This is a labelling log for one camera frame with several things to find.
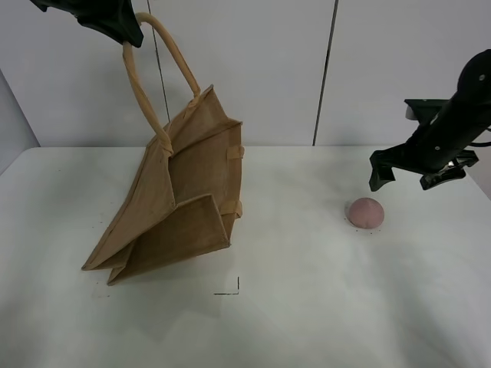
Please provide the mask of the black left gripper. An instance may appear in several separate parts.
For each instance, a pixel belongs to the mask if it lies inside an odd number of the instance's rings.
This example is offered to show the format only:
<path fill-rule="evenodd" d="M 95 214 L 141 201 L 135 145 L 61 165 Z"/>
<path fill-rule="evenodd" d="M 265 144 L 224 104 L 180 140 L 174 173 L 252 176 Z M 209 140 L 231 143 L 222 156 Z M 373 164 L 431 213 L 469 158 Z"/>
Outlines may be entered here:
<path fill-rule="evenodd" d="M 99 31 L 119 44 L 139 48 L 143 32 L 130 0 L 31 0 L 42 12 L 48 8 L 72 14 L 86 28 Z"/>

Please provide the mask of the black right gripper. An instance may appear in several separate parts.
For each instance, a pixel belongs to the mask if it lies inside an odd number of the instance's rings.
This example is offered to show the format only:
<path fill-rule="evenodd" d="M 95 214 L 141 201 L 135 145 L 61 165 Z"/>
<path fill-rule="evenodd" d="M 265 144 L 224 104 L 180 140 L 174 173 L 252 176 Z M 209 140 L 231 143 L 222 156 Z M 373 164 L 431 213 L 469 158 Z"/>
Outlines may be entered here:
<path fill-rule="evenodd" d="M 404 103 L 407 118 L 418 126 L 405 143 L 371 154 L 371 191 L 394 182 L 394 168 L 420 174 L 423 190 L 463 179 L 465 168 L 479 162 L 475 151 L 467 148 L 479 136 L 479 106 L 452 99 Z"/>

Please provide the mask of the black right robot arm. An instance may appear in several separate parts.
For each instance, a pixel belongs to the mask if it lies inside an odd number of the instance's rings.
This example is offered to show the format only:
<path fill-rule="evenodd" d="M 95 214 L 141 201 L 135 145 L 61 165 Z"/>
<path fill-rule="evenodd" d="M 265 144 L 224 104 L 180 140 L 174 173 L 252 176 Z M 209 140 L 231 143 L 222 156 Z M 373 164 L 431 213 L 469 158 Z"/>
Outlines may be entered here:
<path fill-rule="evenodd" d="M 408 118 L 418 126 L 405 143 L 371 154 L 371 191 L 393 182 L 394 168 L 420 174 L 424 190 L 464 178 L 464 168 L 479 161 L 467 148 L 490 146 L 474 141 L 490 128 L 490 50 L 466 63 L 449 100 L 406 99 L 404 103 Z"/>

